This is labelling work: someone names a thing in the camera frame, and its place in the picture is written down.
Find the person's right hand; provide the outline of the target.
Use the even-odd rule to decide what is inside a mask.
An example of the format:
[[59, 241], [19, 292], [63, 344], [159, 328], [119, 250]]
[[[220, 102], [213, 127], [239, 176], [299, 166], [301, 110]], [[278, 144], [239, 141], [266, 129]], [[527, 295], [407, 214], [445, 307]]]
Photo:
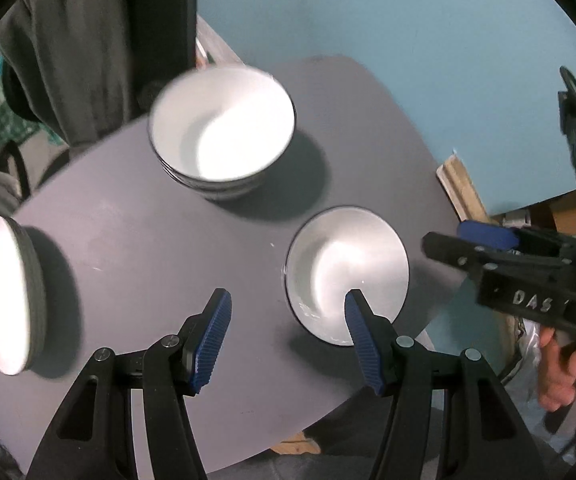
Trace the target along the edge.
[[569, 406], [576, 400], [576, 351], [562, 356], [555, 330], [540, 330], [541, 361], [538, 366], [538, 402], [548, 412]]

